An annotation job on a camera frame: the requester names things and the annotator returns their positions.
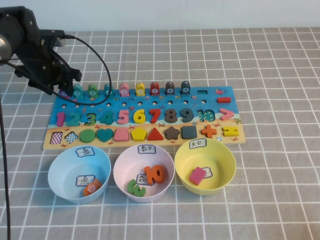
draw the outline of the pink number 5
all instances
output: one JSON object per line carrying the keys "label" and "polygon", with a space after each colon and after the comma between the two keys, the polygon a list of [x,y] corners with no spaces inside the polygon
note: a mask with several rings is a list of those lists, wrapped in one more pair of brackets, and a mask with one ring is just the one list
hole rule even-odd
{"label": "pink number 5", "polygon": [[129,122],[129,110],[120,110],[118,124],[127,124]]}

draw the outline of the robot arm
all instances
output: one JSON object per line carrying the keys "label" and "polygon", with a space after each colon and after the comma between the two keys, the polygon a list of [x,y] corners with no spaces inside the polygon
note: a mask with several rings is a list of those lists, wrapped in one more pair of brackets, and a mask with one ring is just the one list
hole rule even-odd
{"label": "robot arm", "polygon": [[53,48],[62,42],[62,30],[40,30],[34,13],[24,6],[0,8],[0,64],[7,63],[13,54],[23,65],[18,68],[39,80],[48,88],[29,79],[28,85],[51,95],[54,86],[68,96],[74,92],[73,79],[79,82],[82,74],[71,68]]}

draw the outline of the tabletop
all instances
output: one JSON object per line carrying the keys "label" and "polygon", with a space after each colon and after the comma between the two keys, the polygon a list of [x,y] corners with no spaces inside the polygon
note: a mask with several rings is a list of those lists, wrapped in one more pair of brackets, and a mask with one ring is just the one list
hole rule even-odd
{"label": "tabletop", "polygon": [[[61,150],[43,150],[55,101],[0,67],[13,240],[320,239],[320,27],[70,32],[105,59],[112,84],[232,86],[246,143],[232,144],[232,182],[214,195],[189,192],[176,177],[151,203],[128,199],[111,173],[106,191],[74,205],[48,185]],[[56,50],[83,73],[108,81],[79,42]],[[165,149],[175,155],[178,147]],[[112,164],[124,148],[103,148]],[[0,239],[6,236],[0,160]]]}

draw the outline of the number puzzle board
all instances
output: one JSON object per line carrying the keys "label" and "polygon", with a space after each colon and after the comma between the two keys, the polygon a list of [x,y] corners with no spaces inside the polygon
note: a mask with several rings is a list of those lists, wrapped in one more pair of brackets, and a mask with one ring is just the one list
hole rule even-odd
{"label": "number puzzle board", "polygon": [[[165,95],[165,89],[160,88],[159,95],[151,96],[150,89],[146,88],[145,96],[136,96],[135,89],[130,89],[130,96],[120,96],[119,90],[115,89],[106,102],[92,107],[75,105],[74,103],[57,97],[52,109],[43,149],[71,148],[87,144],[96,147],[129,147],[146,142],[160,146],[182,145],[188,141],[188,139],[182,139],[182,126],[195,126],[197,137],[201,138],[206,137],[201,134],[201,130],[204,129],[206,125],[211,125],[213,129],[217,130],[217,134],[213,135],[212,138],[224,144],[238,144],[246,141],[235,94],[231,86],[191,87],[190,94],[188,95],[180,94],[179,90],[180,88],[175,89],[175,95]],[[84,98],[78,99],[78,101],[84,103],[102,101],[105,98],[105,93],[103,90],[99,90],[98,92],[99,97],[92,100],[89,97],[88,91],[84,91]],[[230,97],[231,103],[217,103],[217,98],[219,97]],[[185,108],[189,108],[193,112],[193,119],[189,122],[182,122],[181,110]],[[222,121],[220,118],[223,114],[219,112],[221,108],[234,112],[234,116]],[[146,120],[143,124],[136,124],[134,122],[134,113],[141,109],[144,110]],[[161,110],[161,114],[156,123],[150,123],[153,115],[149,114],[149,111],[152,109]],[[175,123],[165,121],[165,112],[168,109],[174,109],[176,111],[177,121]],[[117,124],[121,110],[129,111],[129,122],[122,125]],[[111,125],[100,123],[100,119],[107,111],[112,112],[113,123]],[[58,113],[65,114],[62,127],[57,126]],[[70,114],[74,113],[80,114],[78,121],[79,126],[67,126],[67,122],[73,118]],[[85,123],[93,123],[93,125],[87,126]],[[180,130],[177,140],[167,140],[165,137],[164,131],[171,126]],[[90,143],[83,143],[79,138],[79,134],[86,129],[92,129],[95,132],[99,129],[111,129],[115,133],[118,128],[123,127],[128,129],[129,141],[116,142],[112,137],[107,142],[102,142],[96,137]],[[131,132],[138,127],[147,132],[147,137],[153,128],[157,128],[163,135],[164,140],[148,141],[146,137],[144,141],[133,141]],[[238,127],[239,136],[224,136],[223,127]]]}

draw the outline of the orange block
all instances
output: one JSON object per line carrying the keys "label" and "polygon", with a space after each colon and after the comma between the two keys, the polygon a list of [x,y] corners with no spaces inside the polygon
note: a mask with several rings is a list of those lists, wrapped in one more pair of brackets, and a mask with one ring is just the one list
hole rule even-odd
{"label": "orange block", "polygon": [[209,139],[212,139],[212,135],[217,134],[217,129],[211,128],[211,125],[207,125],[204,129],[201,130],[201,134],[206,135],[206,137]]}
{"label": "orange block", "polygon": [[148,185],[162,184],[165,181],[165,169],[161,165],[155,165],[153,168],[146,166],[144,168]]}
{"label": "orange block", "polygon": [[83,190],[83,196],[89,196],[102,187],[102,183],[95,179],[93,183],[88,184]]}

